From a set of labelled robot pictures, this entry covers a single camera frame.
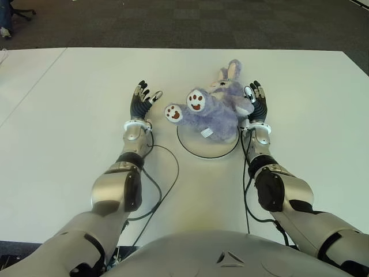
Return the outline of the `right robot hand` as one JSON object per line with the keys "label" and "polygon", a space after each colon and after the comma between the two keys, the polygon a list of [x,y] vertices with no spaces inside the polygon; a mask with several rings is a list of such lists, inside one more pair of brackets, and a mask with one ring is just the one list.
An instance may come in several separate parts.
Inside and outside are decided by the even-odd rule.
{"label": "right robot hand", "polygon": [[254,111],[248,116],[250,122],[264,123],[268,113],[268,107],[262,85],[255,80],[244,87],[244,94],[254,107]]}

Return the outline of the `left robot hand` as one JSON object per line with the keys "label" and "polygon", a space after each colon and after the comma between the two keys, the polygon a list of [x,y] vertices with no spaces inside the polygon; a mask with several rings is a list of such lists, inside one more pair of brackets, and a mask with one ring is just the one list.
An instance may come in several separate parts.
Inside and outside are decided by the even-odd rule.
{"label": "left robot hand", "polygon": [[163,95],[162,91],[151,92],[148,84],[142,80],[136,86],[130,104],[131,119],[144,120],[153,104]]}

